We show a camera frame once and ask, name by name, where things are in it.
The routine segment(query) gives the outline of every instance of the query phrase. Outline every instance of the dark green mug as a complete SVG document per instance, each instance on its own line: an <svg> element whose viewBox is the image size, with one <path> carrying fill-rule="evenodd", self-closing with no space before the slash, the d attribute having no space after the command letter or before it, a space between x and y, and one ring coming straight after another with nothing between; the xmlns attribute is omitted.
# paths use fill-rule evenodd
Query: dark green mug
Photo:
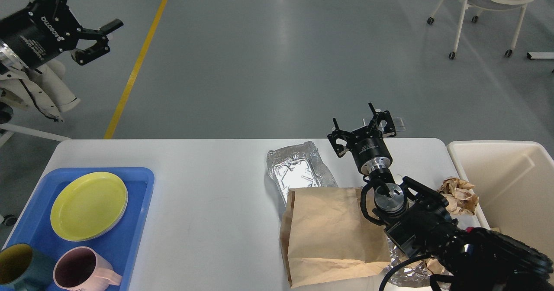
<svg viewBox="0 0 554 291"><path fill-rule="evenodd" d="M16 291L40 291L53 281L54 259L26 243L0 251L0 285Z"/></svg>

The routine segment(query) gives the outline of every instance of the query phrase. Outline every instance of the black cable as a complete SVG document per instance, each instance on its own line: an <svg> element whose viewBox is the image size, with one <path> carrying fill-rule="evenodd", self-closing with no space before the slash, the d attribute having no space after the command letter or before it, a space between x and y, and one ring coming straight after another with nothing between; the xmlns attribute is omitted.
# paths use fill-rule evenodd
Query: black cable
<svg viewBox="0 0 554 291"><path fill-rule="evenodd" d="M25 82L23 82L23 80L21 80L21 79L19 79L19 81L21 82L21 85L25 88L25 90L27 91L27 94L29 94L29 97L30 97L31 100L33 101L33 105L36 107L36 110L38 110L40 113L42 113L42 115L44 115L45 117L47 117L47 118L50 119L50 120L54 120L55 122L60 121L60 120L57 119L57 118L53 118L53 117L50 117L50 116L48 116L47 114L45 114L45 113L39 108L39 106L36 105L36 100L34 99L33 94L31 94L31 92L29 91L29 88L27 88L27 86L25 85Z"/></svg>
<svg viewBox="0 0 554 291"><path fill-rule="evenodd" d="M406 265L410 265L410 264L412 264L414 262L417 262L417 261L423 261L424 259L430 258L430 257L431 257L431 254L427 253L427 254L420 255L418 257L410 258L406 261L403 261L399 265L396 265L390 271L388 271L388 273L382 279L381 284L379 286L379 291L384 291L384 286L387 285L387 282L389 281L390 277L392 277L392 275L396 274L396 272L399 271L400 268L404 268Z"/></svg>
<svg viewBox="0 0 554 291"><path fill-rule="evenodd" d="M366 186L362 188L362 195L360 195L360 210L362 211L362 214L368 221L379 226L384 225L384 222L382 220L378 220L377 218L370 216L370 214L367 212L366 198L367 198L367 192L370 189L371 189L370 183L366 184Z"/></svg>

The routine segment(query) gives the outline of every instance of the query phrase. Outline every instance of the white bin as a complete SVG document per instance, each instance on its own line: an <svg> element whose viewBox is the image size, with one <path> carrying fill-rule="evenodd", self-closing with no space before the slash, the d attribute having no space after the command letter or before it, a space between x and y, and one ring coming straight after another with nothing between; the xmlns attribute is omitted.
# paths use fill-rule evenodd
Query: white bin
<svg viewBox="0 0 554 291"><path fill-rule="evenodd" d="M460 178L475 184L491 227L554 259L554 161L542 145L458 141L448 151Z"/></svg>

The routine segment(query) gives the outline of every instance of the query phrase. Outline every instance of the mug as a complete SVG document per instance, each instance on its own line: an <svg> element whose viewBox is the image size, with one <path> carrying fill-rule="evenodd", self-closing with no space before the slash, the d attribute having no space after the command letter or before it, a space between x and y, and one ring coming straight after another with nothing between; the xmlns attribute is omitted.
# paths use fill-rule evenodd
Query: mug
<svg viewBox="0 0 554 291"><path fill-rule="evenodd" d="M0 251L0 286L16 291L44 290L52 283L56 261L26 243Z"/></svg>
<svg viewBox="0 0 554 291"><path fill-rule="evenodd" d="M121 284L113 266L89 247L73 248L54 267L54 283L70 291L104 291Z"/></svg>

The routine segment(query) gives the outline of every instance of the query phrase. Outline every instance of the pink mug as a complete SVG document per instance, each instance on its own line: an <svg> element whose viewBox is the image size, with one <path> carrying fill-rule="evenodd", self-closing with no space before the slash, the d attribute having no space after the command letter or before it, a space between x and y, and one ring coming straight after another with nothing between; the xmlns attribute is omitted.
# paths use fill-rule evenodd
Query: pink mug
<svg viewBox="0 0 554 291"><path fill-rule="evenodd" d="M121 284L113 266L89 247L73 248L60 257L54 267L54 282L70 291L105 291Z"/></svg>

